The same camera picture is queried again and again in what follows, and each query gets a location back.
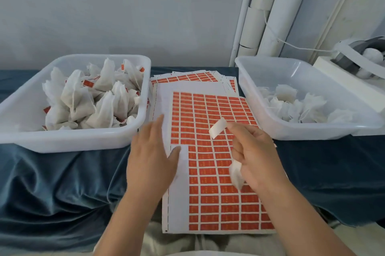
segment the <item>plastic container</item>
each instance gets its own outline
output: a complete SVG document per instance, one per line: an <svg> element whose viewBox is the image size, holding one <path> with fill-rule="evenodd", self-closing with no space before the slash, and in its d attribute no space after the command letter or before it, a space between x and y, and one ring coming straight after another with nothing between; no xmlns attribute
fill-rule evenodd
<svg viewBox="0 0 385 256"><path fill-rule="evenodd" d="M337 139L362 129L378 129L383 119L363 101L310 64L280 57L238 57L239 85L255 114L259 126L272 138L280 140ZM268 108L257 87L274 91L278 84L298 90L302 100L307 92L321 95L327 103L321 109L328 115L335 109L356 112L351 123L291 123L278 118Z"/></svg>
<svg viewBox="0 0 385 256"><path fill-rule="evenodd" d="M43 109L48 103L42 83L51 79L52 68L58 67L65 76L69 76L75 69L86 71L88 63L101 68L106 58L112 59L116 67L123 59L144 67L142 99L135 120L117 128L43 131L46 117ZM41 153L127 146L146 116L150 70L151 60L143 55L73 54L55 59L0 104L0 143L15 143Z"/></svg>

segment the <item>cord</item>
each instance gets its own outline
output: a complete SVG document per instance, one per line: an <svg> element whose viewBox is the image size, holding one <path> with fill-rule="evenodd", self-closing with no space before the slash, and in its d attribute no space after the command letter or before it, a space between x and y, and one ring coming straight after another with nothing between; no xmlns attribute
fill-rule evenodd
<svg viewBox="0 0 385 256"><path fill-rule="evenodd" d="M266 24L266 27L272 32L272 34L274 35L274 37L284 43L284 44L287 44L295 49L300 49L300 50L313 50L313 51L320 51L320 52L337 52L337 50L323 50L323 49L315 49L315 48L306 48L306 47L298 47L298 46L295 46L295 45L292 45L282 39L280 39L277 34L272 30L272 28L267 24L267 19L266 19L266 13L265 13L265 10L263 10L263 17L264 17L264 20L265 20L265 24Z"/></svg>

